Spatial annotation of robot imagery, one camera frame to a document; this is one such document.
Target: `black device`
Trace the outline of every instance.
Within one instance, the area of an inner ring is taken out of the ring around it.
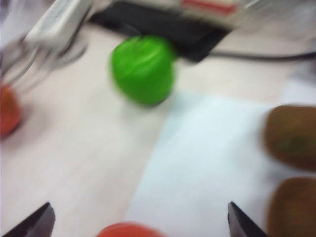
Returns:
[[[268,237],[234,202],[228,205],[231,237]],[[55,223],[54,209],[47,202],[2,237],[50,237]]]
[[[181,16],[175,10],[160,10],[116,1],[89,20],[129,36],[156,35],[167,39],[180,56],[199,62],[209,55],[230,30]]]

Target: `black cable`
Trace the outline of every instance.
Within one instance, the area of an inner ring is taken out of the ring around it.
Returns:
[[[316,59],[316,51],[309,53],[302,53],[296,55],[260,55],[260,54],[246,54],[238,52],[225,52],[225,51],[212,51],[209,53],[210,57],[225,57],[225,58],[236,58],[244,60],[257,60],[257,61],[294,61],[294,60],[308,60]]]

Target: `orange object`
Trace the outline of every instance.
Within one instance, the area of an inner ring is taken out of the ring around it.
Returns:
[[[17,102],[15,94],[8,85],[1,85],[0,90],[1,105],[1,138],[8,135],[21,120],[21,109]]]
[[[103,229],[97,237],[165,237],[163,234],[149,227],[122,222]]]

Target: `white paper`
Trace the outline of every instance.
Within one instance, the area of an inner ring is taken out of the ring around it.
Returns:
[[[285,104],[316,105],[316,77],[295,77],[290,80],[284,90],[282,102]]]
[[[270,196],[303,171],[274,161],[262,145],[272,105],[196,94],[175,95],[126,220],[170,237],[228,237],[234,201],[262,229]]]

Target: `red label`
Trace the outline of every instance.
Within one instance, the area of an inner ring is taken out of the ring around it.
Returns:
[[[181,0],[181,6],[193,6],[204,10],[211,10],[215,12],[222,13],[224,15],[229,15],[236,11],[237,5],[222,5],[209,1],[201,0]]]

